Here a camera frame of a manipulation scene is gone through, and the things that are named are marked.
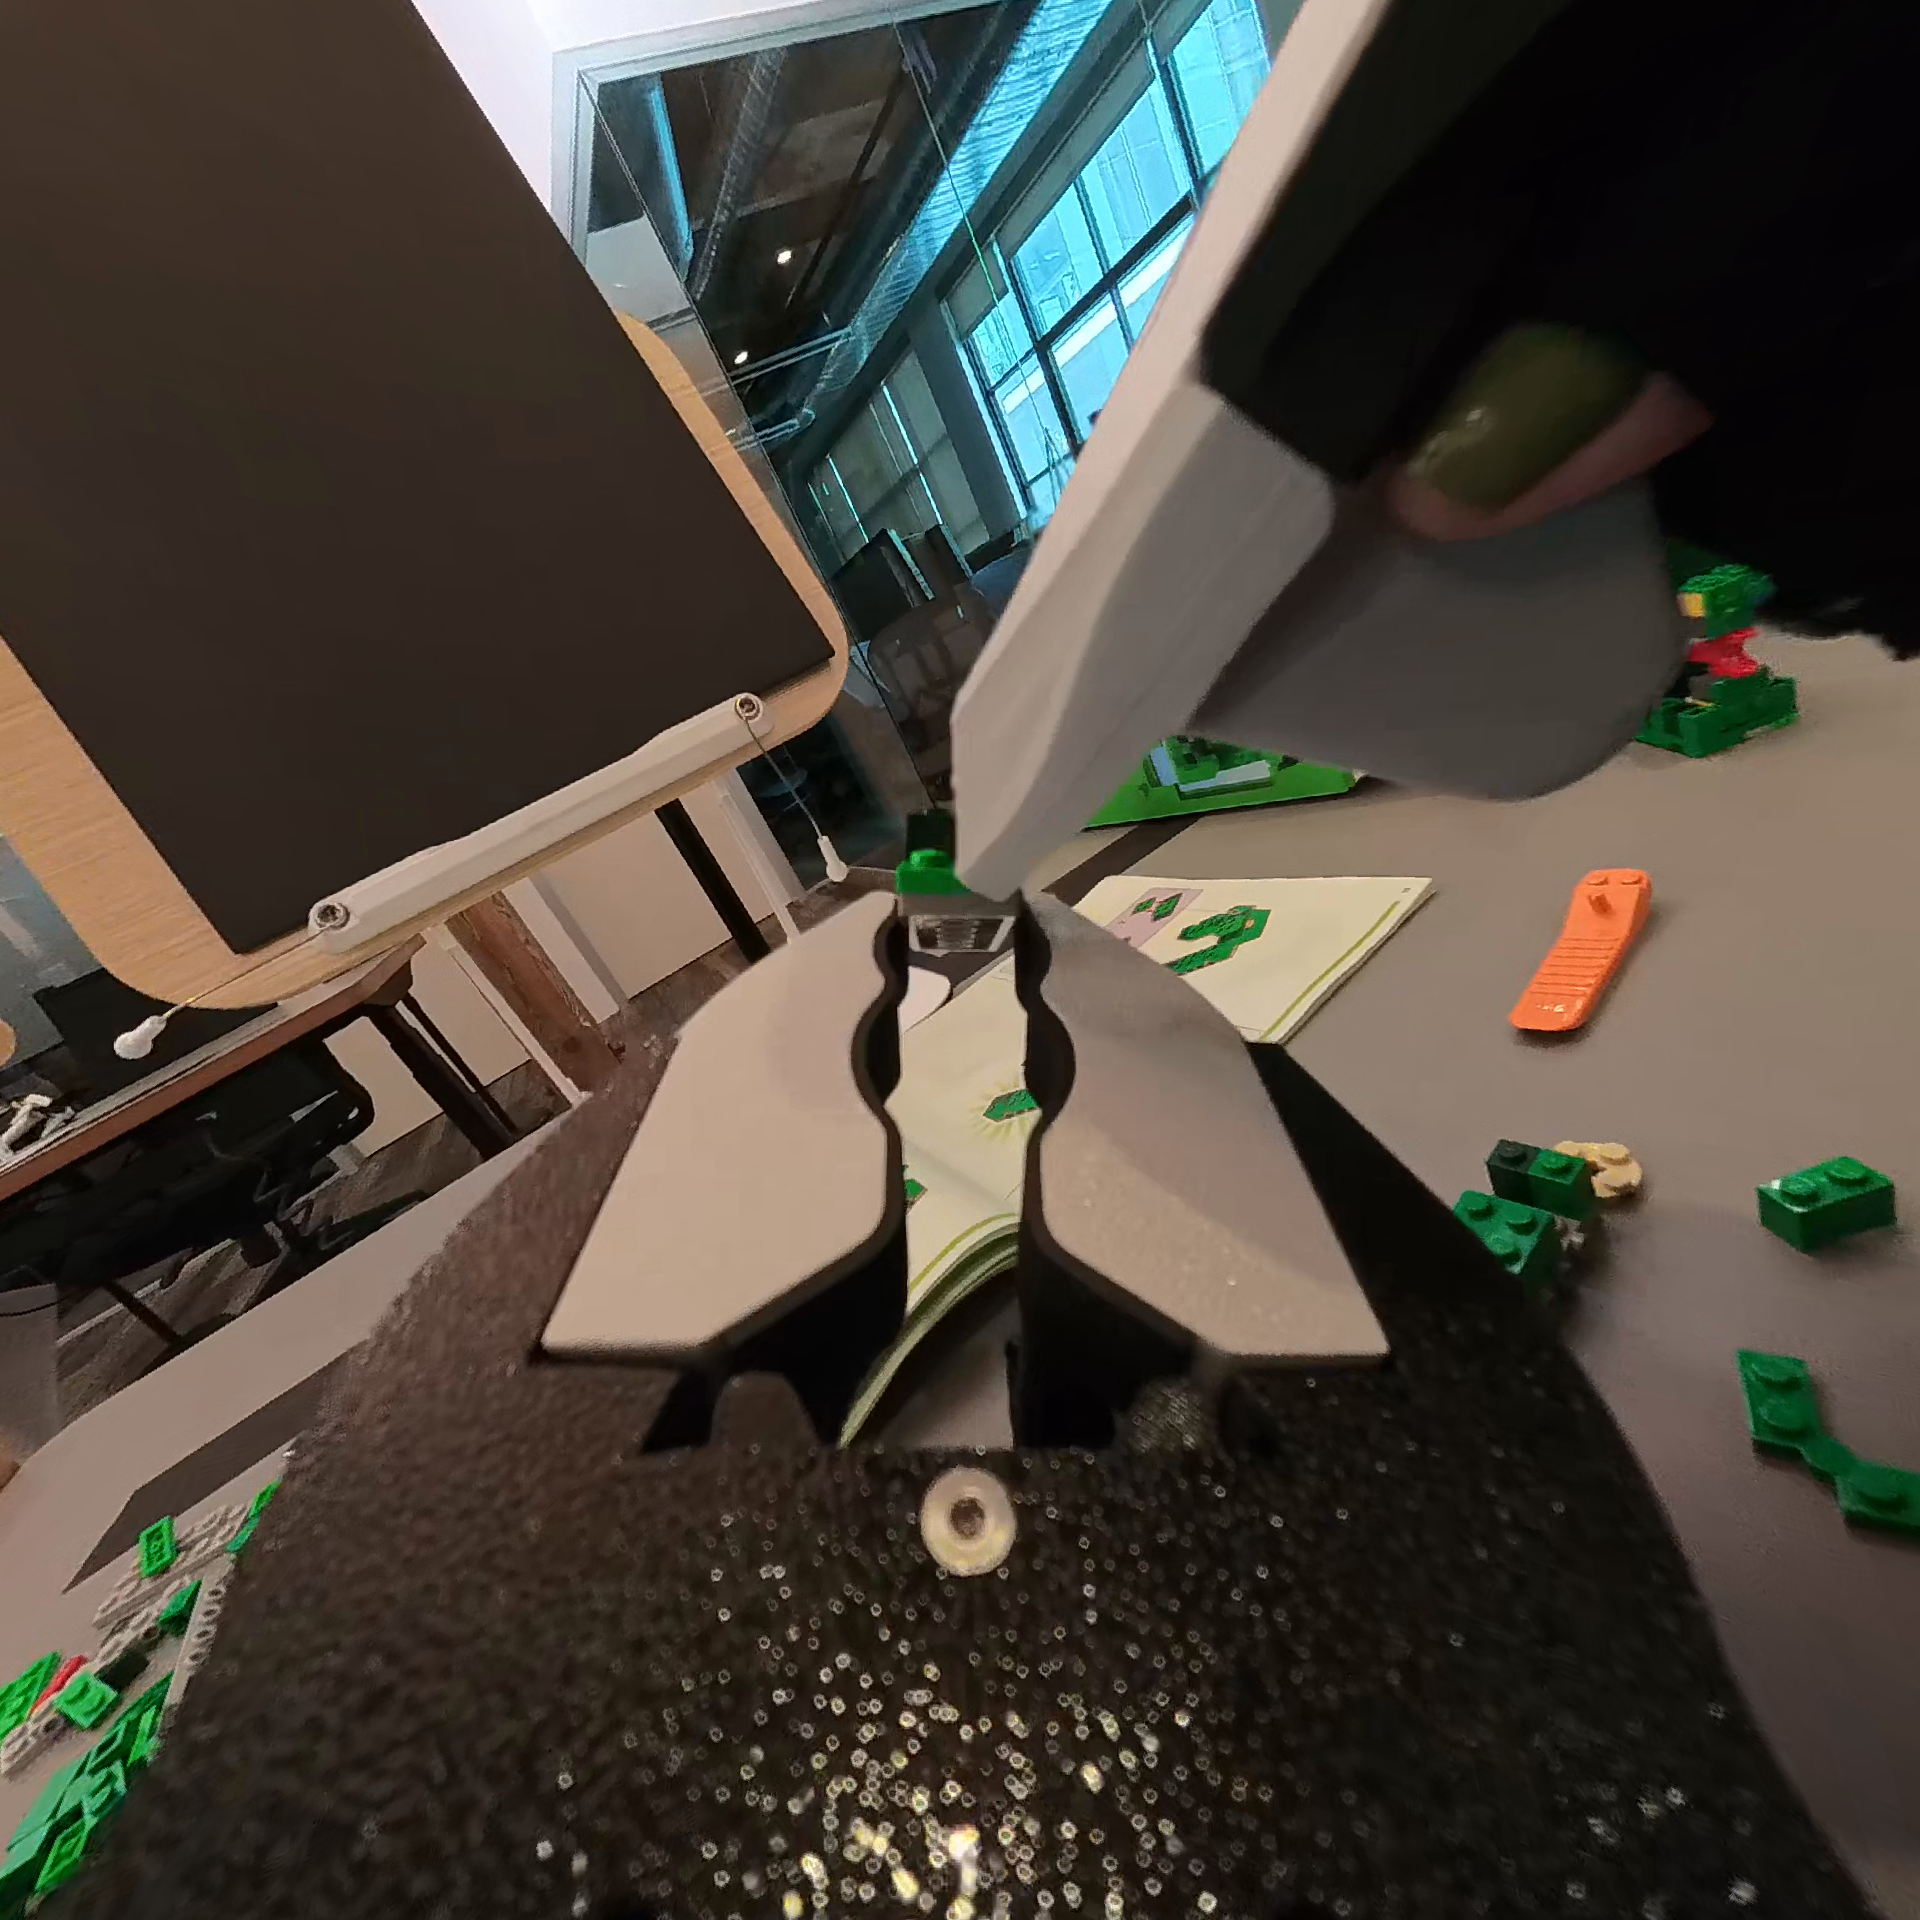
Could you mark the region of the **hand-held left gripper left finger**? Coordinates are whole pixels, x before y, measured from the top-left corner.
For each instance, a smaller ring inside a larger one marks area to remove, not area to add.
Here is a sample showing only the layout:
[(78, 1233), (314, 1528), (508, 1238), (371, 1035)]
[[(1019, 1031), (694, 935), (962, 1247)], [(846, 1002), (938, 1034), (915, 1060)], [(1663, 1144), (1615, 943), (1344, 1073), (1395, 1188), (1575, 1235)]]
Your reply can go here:
[(564, 1361), (863, 1376), (906, 1314), (906, 926), (867, 891), (694, 1013), (540, 1332)]

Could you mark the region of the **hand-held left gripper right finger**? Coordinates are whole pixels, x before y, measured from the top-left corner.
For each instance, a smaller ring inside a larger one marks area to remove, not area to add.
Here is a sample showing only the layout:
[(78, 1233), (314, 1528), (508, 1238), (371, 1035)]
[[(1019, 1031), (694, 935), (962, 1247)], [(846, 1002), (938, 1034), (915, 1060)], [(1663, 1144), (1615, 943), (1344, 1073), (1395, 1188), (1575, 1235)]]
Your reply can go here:
[(1038, 1106), (1021, 1224), (1045, 1256), (1212, 1371), (1382, 1361), (1237, 1028), (1050, 894), (1026, 900), (1016, 988)]

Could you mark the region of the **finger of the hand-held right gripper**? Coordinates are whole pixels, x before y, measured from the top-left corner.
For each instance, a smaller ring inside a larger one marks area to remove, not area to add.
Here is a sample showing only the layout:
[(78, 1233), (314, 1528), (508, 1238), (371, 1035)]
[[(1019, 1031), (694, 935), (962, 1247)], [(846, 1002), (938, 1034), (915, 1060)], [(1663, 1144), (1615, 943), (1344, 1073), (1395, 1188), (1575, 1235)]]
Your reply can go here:
[(1202, 372), (1204, 328), (1387, 4), (1296, 12), (1142, 339), (951, 708), (956, 869), (1017, 896), (1328, 539), (1331, 479)]

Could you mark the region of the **grey plate with green bricks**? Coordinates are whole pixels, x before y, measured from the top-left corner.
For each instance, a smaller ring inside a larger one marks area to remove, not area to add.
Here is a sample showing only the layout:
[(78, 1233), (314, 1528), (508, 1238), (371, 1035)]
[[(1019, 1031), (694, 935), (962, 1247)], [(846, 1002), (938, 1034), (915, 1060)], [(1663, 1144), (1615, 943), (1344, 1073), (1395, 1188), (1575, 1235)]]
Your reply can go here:
[(944, 808), (906, 820), (894, 867), (895, 913), (915, 955), (990, 960), (1009, 942), (1017, 901), (972, 889), (956, 867), (956, 828)]

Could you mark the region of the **curved green brick assembly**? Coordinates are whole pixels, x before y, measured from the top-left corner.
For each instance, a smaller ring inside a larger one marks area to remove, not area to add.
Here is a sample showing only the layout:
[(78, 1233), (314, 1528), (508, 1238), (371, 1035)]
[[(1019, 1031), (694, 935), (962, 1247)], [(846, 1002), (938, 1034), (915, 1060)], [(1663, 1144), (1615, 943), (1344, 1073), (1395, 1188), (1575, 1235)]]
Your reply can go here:
[(1485, 1155), (1483, 1186), (1461, 1189), (1451, 1215), (1529, 1295), (1552, 1298), (1597, 1251), (1606, 1217), (1641, 1188), (1644, 1166), (1619, 1141), (1502, 1137)]

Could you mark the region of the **pile of bricks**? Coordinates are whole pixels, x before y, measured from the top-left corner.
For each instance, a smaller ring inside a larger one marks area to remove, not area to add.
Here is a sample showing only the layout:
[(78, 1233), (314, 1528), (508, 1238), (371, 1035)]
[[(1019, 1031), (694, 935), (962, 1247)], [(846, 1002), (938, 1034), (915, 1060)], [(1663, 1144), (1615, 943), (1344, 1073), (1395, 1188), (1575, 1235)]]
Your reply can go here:
[(279, 1480), (150, 1521), (112, 1567), (84, 1638), (3, 1671), (1, 1772), (31, 1799), (3, 1837), (1, 1913), (42, 1916), (155, 1761), (206, 1666), (227, 1588)]

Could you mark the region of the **grey desk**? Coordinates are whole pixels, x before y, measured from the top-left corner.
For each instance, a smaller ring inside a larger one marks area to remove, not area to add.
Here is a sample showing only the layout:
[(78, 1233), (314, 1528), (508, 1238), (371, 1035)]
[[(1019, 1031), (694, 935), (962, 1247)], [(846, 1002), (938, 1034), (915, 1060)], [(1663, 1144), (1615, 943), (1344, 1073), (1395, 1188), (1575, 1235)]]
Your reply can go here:
[[(208, 1659), (42, 1916), (1915, 1916), (1915, 1541), (1758, 1452), (1736, 1351), (1915, 1470), (1915, 670), (1788, 644), (1803, 718), (1527, 806), (1387, 793), (1198, 828), (1200, 877), (1434, 897), (1292, 1045), (1342, 1226), (1443, 1294), (1356, 1390), (1231, 1433), (974, 1449), (1016, 1536), (920, 1508), (965, 1356), (872, 1443), (780, 1390), (646, 1453), (657, 1374), (531, 1356), (653, 1088), (484, 1170), (371, 1281), (303, 1285), (3, 1498), (3, 1671), (80, 1633), (95, 1536), (342, 1356)], [(1602, 867), (1650, 910), (1594, 1017), (1509, 1012)], [(1453, 1217), (1498, 1139), (1644, 1168), (1529, 1295)], [(1815, 1251), (1758, 1186), (1852, 1155)]]

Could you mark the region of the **person's right hand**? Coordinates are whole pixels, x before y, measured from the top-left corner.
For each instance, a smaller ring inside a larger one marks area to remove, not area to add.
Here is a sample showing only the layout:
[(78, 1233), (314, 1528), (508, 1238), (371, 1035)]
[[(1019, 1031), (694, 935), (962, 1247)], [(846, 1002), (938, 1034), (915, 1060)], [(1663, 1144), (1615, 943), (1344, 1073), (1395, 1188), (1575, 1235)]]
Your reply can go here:
[(1384, 469), (1413, 538), (1492, 539), (1644, 477), (1715, 417), (1619, 338), (1569, 324), (1503, 329)]

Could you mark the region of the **green toy box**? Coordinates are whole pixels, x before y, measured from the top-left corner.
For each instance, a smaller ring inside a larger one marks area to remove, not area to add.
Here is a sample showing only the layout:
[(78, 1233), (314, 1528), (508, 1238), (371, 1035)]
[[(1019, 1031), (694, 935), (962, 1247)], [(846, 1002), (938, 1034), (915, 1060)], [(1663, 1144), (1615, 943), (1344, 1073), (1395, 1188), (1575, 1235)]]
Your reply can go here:
[(1360, 774), (1331, 764), (1259, 752), (1200, 734), (1173, 734), (1151, 746), (1085, 820), (1085, 828), (1125, 828), (1250, 806), (1329, 800), (1350, 793), (1358, 780)]

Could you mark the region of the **instruction booklet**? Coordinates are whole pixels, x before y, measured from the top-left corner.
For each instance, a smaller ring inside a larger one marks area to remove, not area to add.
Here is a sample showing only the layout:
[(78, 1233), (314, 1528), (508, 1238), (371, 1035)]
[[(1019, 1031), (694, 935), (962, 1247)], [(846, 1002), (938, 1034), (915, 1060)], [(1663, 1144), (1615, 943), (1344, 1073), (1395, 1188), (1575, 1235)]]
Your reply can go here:
[[(1075, 912), (1175, 973), (1242, 1039), (1288, 1039), (1427, 897), (1423, 875), (1098, 879)], [(1016, 963), (1000, 958), (922, 1020), (902, 1022), (886, 1101), (902, 1139), (906, 1309), (865, 1371), (840, 1442), (875, 1408), (938, 1324), (1017, 1256), (1040, 1106), (1026, 1083)]]

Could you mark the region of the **white bar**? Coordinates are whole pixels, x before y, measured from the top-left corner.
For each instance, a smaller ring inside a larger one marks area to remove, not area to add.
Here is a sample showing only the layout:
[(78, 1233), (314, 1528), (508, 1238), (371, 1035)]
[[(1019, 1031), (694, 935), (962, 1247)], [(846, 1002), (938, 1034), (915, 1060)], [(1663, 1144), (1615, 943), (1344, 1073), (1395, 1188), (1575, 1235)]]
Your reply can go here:
[(758, 749), (767, 737), (767, 710), (766, 698), (744, 690), (488, 826), (338, 888), (307, 908), (305, 940), (320, 951), (347, 953), (442, 919), (549, 857), (678, 800), (740, 753)]

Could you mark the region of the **orange brick separator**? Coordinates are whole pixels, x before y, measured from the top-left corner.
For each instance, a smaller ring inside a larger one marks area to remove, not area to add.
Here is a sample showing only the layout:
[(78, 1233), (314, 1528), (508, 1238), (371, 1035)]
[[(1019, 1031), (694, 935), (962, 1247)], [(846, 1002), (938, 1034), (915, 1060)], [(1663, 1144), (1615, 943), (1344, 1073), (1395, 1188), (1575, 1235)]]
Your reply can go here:
[(1507, 1025), (1532, 1037), (1564, 1037), (1589, 1024), (1651, 910), (1641, 869), (1600, 867), (1571, 888), (1564, 921)]

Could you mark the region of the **green brick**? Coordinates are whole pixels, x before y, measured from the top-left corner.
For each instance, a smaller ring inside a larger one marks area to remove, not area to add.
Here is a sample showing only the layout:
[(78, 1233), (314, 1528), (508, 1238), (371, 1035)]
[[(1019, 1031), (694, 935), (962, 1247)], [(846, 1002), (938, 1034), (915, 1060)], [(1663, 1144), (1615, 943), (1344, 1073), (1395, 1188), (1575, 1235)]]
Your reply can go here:
[(1853, 1155), (1834, 1155), (1755, 1188), (1758, 1222), (1801, 1254), (1897, 1222), (1892, 1178)]

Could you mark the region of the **angled green plate pair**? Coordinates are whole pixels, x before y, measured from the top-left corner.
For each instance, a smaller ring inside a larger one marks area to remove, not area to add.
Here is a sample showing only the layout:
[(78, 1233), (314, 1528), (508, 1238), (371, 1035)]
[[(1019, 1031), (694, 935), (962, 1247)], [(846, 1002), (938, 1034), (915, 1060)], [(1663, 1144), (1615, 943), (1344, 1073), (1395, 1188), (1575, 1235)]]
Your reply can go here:
[(1917, 1537), (1917, 1471), (1873, 1459), (1826, 1424), (1809, 1366), (1737, 1350), (1740, 1398), (1755, 1452), (1797, 1463), (1834, 1496), (1848, 1523)]

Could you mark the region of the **black board with wooden edge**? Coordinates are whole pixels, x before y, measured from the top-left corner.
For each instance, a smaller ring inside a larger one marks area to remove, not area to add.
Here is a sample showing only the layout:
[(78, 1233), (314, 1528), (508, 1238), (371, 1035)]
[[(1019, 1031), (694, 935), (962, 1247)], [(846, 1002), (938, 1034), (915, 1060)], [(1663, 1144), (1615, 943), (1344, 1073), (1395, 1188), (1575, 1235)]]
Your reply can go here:
[(3, 4), (3, 837), (160, 1002), (844, 621), (416, 4)]

